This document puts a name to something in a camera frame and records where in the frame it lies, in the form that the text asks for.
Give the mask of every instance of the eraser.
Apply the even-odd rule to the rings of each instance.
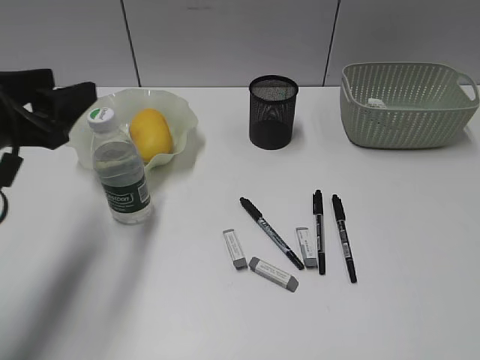
[[[374,99],[372,97],[370,97],[368,99],[367,107],[373,107],[375,109],[386,109],[387,108],[387,106],[385,105],[385,103],[383,101],[381,101],[380,99]]]
[[[256,272],[258,275],[265,279],[269,279],[281,287],[284,287],[292,293],[294,293],[295,290],[297,290],[297,287],[299,287],[297,279],[288,272],[280,270],[279,268],[260,260],[258,257],[252,257],[248,265],[253,272]]]
[[[313,239],[310,237],[310,231],[307,227],[297,227],[297,238],[300,244],[301,256],[303,257],[303,263],[308,268],[316,268],[317,255],[315,254],[316,246]]]
[[[223,237],[225,238],[230,257],[232,258],[233,266],[235,266],[236,269],[246,268],[247,260],[245,259],[242,246],[240,246],[240,241],[235,234],[235,230],[228,229],[223,231]]]

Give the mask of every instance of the basket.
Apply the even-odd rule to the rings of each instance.
[[[471,100],[459,85],[473,87]],[[386,108],[373,108],[369,99]],[[351,64],[343,69],[340,111],[349,140],[368,148],[424,149],[444,146],[479,107],[473,80],[430,63]]]

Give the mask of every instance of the yellow fruit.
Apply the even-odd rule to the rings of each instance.
[[[167,121],[155,109],[144,109],[135,115],[130,124],[130,136],[145,162],[156,154],[172,151],[173,141]]]

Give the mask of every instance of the white wall panel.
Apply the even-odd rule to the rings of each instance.
[[[52,68],[57,85],[135,86],[119,0],[1,0],[0,71]]]
[[[143,86],[321,85],[337,0],[125,0]]]
[[[356,62],[439,62],[480,83],[480,1],[342,0],[325,84]]]

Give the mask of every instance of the plastic bottle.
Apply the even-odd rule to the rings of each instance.
[[[138,224],[152,213],[143,162],[137,148],[118,126],[108,107],[88,114],[94,131],[91,141],[93,168],[105,190],[113,217],[123,224]]]

